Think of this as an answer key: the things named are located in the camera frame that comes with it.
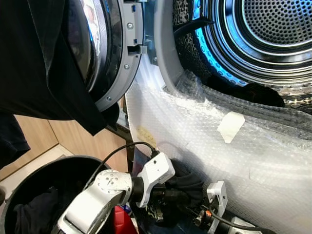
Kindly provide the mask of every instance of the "laundry basket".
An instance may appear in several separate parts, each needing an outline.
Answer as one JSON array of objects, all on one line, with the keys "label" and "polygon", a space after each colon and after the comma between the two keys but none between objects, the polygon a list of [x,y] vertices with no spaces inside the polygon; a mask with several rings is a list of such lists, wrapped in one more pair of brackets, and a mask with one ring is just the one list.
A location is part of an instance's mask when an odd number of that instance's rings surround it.
[{"label": "laundry basket", "polygon": [[58,190],[64,210],[81,192],[84,184],[99,166],[100,160],[90,156],[70,156],[50,162],[31,173],[12,193],[3,210],[0,222],[1,234],[13,234],[16,224],[17,204],[28,204],[49,188]]}]

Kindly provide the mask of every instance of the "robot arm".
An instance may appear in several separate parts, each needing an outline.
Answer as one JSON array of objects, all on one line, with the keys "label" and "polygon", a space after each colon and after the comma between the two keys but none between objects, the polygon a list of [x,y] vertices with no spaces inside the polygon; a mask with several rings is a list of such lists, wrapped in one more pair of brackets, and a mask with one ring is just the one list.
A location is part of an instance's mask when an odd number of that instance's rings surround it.
[{"label": "robot arm", "polygon": [[[91,186],[82,191],[63,215],[58,220],[54,234],[97,234],[109,217],[111,210],[116,205],[124,205],[126,202],[136,202],[140,208],[146,207],[149,202],[154,201],[150,197],[160,200],[168,199],[171,202],[178,201],[179,198],[188,200],[187,195],[181,191],[157,190],[157,184],[163,184],[175,175],[175,169],[170,159],[159,153],[148,161],[137,177],[131,177],[128,173],[120,173],[115,170],[104,170],[96,176]],[[212,183],[207,188],[207,197],[201,204],[190,209],[184,207],[184,211],[193,216],[193,222],[199,228],[207,230],[208,234],[214,234],[217,227],[226,224],[226,230],[222,233],[234,234],[239,230],[243,234],[266,233],[274,234],[271,230],[254,227],[237,217],[231,222],[221,218],[225,212],[228,199],[223,181]],[[160,209],[150,209],[156,220],[163,220]]]},{"label": "robot arm", "polygon": [[65,234],[96,234],[116,205],[131,200],[138,207],[146,207],[152,188],[174,175],[174,167],[164,153],[147,162],[135,178],[128,173],[104,170],[75,197],[58,220],[58,228]]}]

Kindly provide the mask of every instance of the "black cable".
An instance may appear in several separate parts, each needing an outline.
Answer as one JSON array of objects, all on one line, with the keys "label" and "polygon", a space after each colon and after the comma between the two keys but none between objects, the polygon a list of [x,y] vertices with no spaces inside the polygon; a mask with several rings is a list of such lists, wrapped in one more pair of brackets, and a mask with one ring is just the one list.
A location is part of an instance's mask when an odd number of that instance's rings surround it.
[{"label": "black cable", "polygon": [[86,188],[89,187],[89,185],[91,184],[91,182],[93,181],[93,179],[95,178],[95,176],[98,174],[99,170],[102,168],[102,166],[107,162],[107,160],[109,160],[115,153],[117,153],[120,150],[123,150],[125,148],[128,148],[130,146],[133,145],[146,145],[148,147],[150,147],[150,149],[152,150],[152,158],[155,157],[157,154],[157,152],[159,153],[159,151],[157,151],[151,144],[144,142],[144,141],[137,141],[137,142],[133,142],[133,143],[129,143],[126,145],[123,145],[121,147],[119,147],[118,149],[115,149],[114,151],[112,151],[102,162],[101,164],[97,167],[97,169],[93,172],[92,176],[89,178],[88,182],[86,183],[86,185],[84,186],[83,190],[85,190]]},{"label": "black cable", "polygon": [[178,25],[174,28],[174,37],[175,39],[184,36],[192,31],[207,26],[208,24],[214,24],[215,22],[208,19],[195,19],[188,21],[181,25]]},{"label": "black cable", "polygon": [[270,229],[265,229],[265,228],[260,228],[260,227],[247,227],[247,226],[242,226],[242,225],[239,225],[239,224],[236,224],[236,223],[232,223],[218,215],[216,215],[211,207],[208,208],[210,213],[211,213],[211,216],[217,220],[219,220],[220,222],[224,223],[224,224],[227,224],[229,225],[230,227],[234,227],[234,228],[238,228],[238,229],[241,229],[241,230],[247,230],[247,231],[254,231],[254,232],[262,232],[263,234],[276,234],[275,232],[273,232],[272,230]]}]

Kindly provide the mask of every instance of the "red object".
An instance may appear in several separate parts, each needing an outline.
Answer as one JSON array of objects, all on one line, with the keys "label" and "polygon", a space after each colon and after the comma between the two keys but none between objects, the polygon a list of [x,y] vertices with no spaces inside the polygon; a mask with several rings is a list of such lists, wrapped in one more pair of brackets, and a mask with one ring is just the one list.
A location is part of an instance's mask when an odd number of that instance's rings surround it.
[{"label": "red object", "polygon": [[130,217],[120,206],[115,206],[114,229],[115,234],[137,234]]}]

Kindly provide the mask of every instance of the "wooden cabinet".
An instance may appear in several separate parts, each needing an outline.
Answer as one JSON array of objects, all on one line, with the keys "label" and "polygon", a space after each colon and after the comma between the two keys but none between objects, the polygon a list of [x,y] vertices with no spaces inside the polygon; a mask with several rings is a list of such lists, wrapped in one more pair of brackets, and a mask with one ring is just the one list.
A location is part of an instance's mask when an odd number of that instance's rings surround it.
[{"label": "wooden cabinet", "polygon": [[[125,144],[125,140],[104,129],[91,136],[76,121],[51,121],[16,116],[31,150],[0,170],[0,181],[52,147],[60,144],[75,155],[89,155],[99,159]],[[118,152],[108,165],[120,172],[128,171],[126,150]]]},{"label": "wooden cabinet", "polygon": [[3,180],[22,166],[34,160],[39,155],[58,144],[49,121],[45,119],[16,116],[31,150],[13,163],[0,170],[0,180]]},{"label": "wooden cabinet", "polygon": [[[89,155],[99,159],[106,158],[110,152],[123,146],[126,142],[114,133],[104,129],[91,136],[76,121],[49,121],[59,143],[75,155]],[[107,164],[120,172],[128,171],[127,153],[122,150]]]}]

